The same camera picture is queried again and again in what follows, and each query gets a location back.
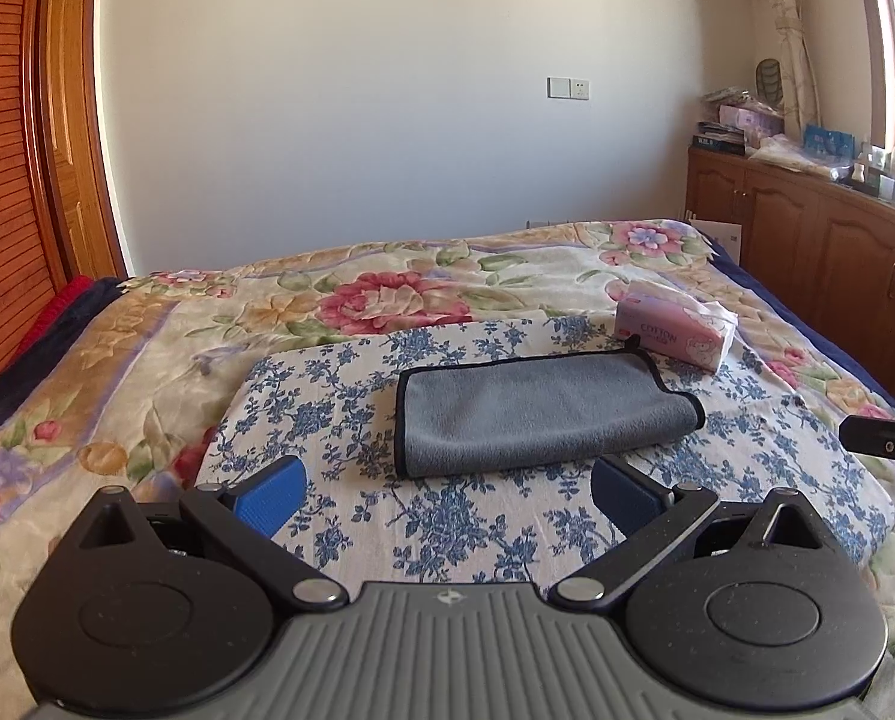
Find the pink tissue box on cabinet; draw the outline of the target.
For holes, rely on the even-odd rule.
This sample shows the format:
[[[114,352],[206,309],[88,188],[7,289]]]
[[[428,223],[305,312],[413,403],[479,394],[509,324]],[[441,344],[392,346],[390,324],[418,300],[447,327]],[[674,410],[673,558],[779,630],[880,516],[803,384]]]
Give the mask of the pink tissue box on cabinet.
[[[783,115],[771,114],[753,107],[721,104],[717,109],[717,120],[722,125],[744,130],[752,138],[772,137],[784,132]]]

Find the brown wooden cabinet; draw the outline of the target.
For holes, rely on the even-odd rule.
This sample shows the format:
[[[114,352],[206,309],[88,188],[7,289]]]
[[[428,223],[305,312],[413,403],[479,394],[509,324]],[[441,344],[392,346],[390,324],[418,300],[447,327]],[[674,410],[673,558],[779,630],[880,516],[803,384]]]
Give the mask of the brown wooden cabinet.
[[[818,177],[688,149],[692,218],[742,227],[740,266],[895,395],[895,208]]]

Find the purple and grey microfiber towel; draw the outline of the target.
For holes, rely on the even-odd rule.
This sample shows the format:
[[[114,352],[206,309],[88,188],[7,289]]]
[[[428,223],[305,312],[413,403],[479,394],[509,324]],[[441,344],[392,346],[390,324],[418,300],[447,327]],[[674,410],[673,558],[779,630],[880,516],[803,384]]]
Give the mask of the purple and grey microfiber towel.
[[[394,463],[402,478],[484,475],[675,442],[706,411],[665,385],[636,344],[402,372]]]

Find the white wall switch socket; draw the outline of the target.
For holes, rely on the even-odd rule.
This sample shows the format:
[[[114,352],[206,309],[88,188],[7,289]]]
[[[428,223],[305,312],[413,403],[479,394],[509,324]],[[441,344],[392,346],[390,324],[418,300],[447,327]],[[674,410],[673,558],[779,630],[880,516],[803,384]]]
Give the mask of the white wall switch socket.
[[[579,80],[579,78],[559,78],[559,76],[550,76],[546,80],[546,94],[550,99],[573,99],[573,101],[589,101],[591,99],[591,88],[587,80]]]

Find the blue picture box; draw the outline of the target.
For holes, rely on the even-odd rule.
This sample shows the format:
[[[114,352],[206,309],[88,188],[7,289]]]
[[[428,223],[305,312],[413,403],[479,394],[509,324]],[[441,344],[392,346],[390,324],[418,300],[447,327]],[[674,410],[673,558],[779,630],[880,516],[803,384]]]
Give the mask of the blue picture box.
[[[848,161],[856,156],[856,138],[851,133],[820,125],[809,124],[804,128],[802,146],[812,154],[818,154],[825,160]]]

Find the floral quilt bedspread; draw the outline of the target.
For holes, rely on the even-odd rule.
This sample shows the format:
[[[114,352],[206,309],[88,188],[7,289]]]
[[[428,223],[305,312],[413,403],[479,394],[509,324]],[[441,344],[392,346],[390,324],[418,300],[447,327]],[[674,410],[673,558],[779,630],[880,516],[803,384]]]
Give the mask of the floral quilt bedspread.
[[[372,242],[134,278],[0,426],[0,718],[31,708],[11,621],[77,512],[106,484],[167,502],[200,483],[206,450],[257,362],[354,337],[516,319],[602,317],[613,341],[631,281],[732,310],[732,348],[753,349],[835,436],[846,416],[895,411],[843,351],[680,221]],[[852,457],[895,504],[895,463]],[[895,718],[895,525],[861,564],[888,622],[887,658],[867,700]]]

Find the blue floral white pillow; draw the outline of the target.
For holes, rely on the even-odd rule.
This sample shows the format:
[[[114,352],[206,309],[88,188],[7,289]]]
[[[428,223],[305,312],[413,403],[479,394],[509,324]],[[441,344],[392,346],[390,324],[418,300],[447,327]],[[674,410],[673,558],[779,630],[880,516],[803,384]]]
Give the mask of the blue floral white pillow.
[[[605,351],[602,317],[516,319],[354,337],[257,362],[237,390],[200,470],[237,483],[283,457],[306,468],[306,497],[278,543],[346,587],[366,580],[548,585],[621,541],[595,507],[591,470],[530,470],[408,481],[395,472],[395,390],[411,367]],[[895,525],[895,504],[846,454],[831,426],[753,349],[736,344],[717,372],[659,361],[669,387],[695,395],[703,429],[636,450],[641,472],[758,502],[776,486],[804,493],[852,561]]]

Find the dark blue bed sheet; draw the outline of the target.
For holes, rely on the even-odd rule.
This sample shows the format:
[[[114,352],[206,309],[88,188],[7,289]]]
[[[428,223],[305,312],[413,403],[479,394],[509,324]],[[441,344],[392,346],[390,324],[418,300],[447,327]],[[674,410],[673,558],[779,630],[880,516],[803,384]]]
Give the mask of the dark blue bed sheet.
[[[95,317],[122,298],[122,280],[99,278],[24,355],[0,372],[0,426],[55,369]]]

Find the pink cotton tissue pack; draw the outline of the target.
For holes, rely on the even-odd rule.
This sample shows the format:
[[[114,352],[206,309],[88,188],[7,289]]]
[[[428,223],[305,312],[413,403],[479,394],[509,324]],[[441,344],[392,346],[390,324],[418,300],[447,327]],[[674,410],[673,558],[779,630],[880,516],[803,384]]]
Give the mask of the pink cotton tissue pack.
[[[731,351],[737,325],[738,317],[719,302],[631,281],[616,306],[615,337],[715,374]]]

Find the red blanket edge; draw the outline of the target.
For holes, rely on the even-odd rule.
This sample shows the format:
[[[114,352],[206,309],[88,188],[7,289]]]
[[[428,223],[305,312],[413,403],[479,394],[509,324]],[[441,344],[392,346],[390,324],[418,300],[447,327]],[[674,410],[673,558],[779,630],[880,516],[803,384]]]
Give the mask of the red blanket edge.
[[[20,339],[17,345],[13,359],[20,358],[31,348],[32,344],[37,343],[45,333],[47,333],[52,325],[61,317],[66,309],[74,304],[74,301],[86,293],[95,283],[94,278],[84,277],[84,275],[76,275],[66,286],[56,293],[49,304],[43,307],[42,312],[38,314],[37,319],[32,323],[32,327],[27,330],[26,335]]]

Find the floral beige curtain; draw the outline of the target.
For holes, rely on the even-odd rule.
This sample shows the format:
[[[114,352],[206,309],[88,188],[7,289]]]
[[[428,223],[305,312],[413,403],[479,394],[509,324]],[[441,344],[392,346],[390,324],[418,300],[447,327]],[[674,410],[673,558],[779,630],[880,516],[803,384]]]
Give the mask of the floral beige curtain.
[[[781,49],[781,85],[783,85],[786,135],[800,140],[809,125],[820,122],[817,80],[810,59],[804,29],[804,0],[768,0],[773,10],[774,29]]]

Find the woven hand fan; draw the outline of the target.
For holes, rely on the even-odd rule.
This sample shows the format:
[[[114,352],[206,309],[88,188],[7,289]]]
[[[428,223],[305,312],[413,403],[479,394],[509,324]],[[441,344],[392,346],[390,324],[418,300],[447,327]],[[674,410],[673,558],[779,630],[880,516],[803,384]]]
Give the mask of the woven hand fan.
[[[768,57],[756,64],[755,68],[756,96],[761,103],[776,110],[783,109],[784,89],[783,72],[778,59]]]

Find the wooden door frame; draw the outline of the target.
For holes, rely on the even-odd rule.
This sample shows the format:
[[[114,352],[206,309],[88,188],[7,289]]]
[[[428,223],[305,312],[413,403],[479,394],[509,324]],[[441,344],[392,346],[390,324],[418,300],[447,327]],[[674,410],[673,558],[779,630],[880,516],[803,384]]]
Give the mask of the wooden door frame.
[[[34,70],[43,188],[65,275],[123,278],[100,138],[94,0],[37,0]]]

